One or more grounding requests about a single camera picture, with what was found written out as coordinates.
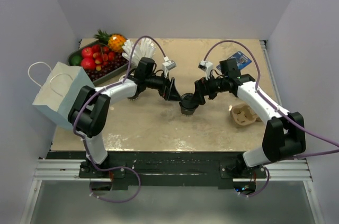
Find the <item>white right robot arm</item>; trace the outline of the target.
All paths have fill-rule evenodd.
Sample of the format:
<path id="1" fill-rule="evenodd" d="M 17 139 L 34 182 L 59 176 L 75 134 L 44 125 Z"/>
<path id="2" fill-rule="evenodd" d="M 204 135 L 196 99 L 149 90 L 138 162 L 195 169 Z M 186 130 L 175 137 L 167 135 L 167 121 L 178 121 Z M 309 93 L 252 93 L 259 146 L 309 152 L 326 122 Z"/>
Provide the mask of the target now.
<path id="1" fill-rule="evenodd" d="M 267 94 L 262 93 L 257 81 L 249 74 L 242 75 L 235 59 L 220 62 L 222 75 L 211 75 L 213 64 L 200 61 L 198 68 L 205 76 L 194 83 L 195 91 L 183 99 L 182 109 L 194 112 L 205 104 L 205 98 L 214 99 L 218 93 L 230 92 L 244 101 L 265 123 L 262 145 L 246 151 L 236 164 L 236 172 L 247 178 L 255 171 L 255 166 L 268 162 L 275 163 L 282 159 L 303 153 L 306 150 L 304 132 L 299 128 L 304 119 L 298 112 L 291 113 L 276 104 Z"/>

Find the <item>black plastic cup lid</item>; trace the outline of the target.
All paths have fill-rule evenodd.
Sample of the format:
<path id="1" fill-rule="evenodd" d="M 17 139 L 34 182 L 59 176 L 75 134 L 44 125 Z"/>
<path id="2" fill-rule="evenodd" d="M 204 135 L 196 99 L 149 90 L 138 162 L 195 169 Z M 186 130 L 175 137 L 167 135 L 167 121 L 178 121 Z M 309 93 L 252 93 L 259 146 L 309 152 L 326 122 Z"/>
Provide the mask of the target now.
<path id="1" fill-rule="evenodd" d="M 180 101 L 180 106 L 184 106 L 184 107 L 193 107 L 193 105 L 190 104 L 189 99 L 190 99 L 190 95 L 192 93 L 185 93 L 181 96 L 181 101 Z"/>

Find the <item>white paper coffee cup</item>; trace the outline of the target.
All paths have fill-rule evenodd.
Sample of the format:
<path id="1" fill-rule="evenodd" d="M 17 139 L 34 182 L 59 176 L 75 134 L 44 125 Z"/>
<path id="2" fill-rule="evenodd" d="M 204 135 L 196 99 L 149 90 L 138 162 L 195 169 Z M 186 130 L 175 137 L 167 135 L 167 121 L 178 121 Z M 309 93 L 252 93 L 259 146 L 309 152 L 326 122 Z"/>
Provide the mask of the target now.
<path id="1" fill-rule="evenodd" d="M 193 106 L 193 107 L 184 107 L 180 106 L 181 109 L 181 114 L 186 115 L 186 116 L 191 116 L 195 113 L 196 109 L 198 106 Z"/>

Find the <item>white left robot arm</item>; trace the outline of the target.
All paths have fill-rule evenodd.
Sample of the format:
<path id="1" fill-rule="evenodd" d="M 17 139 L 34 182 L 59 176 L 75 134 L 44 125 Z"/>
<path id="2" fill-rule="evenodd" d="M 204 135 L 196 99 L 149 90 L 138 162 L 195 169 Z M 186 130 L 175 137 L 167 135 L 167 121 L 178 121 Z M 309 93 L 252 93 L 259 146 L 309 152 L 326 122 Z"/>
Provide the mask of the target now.
<path id="1" fill-rule="evenodd" d="M 181 96 L 175 87 L 175 78 L 165 74 L 157 76 L 153 71 L 155 61 L 141 58 L 132 75 L 105 87 L 92 88 L 84 86 L 80 89 L 68 114 L 74 133 L 81 137 L 86 149 L 86 157 L 93 161 L 91 171 L 97 177 L 105 177 L 110 165 L 105 162 L 108 152 L 102 139 L 108 111 L 113 104 L 136 98 L 147 88 L 158 91 L 166 101 L 179 102 Z"/>

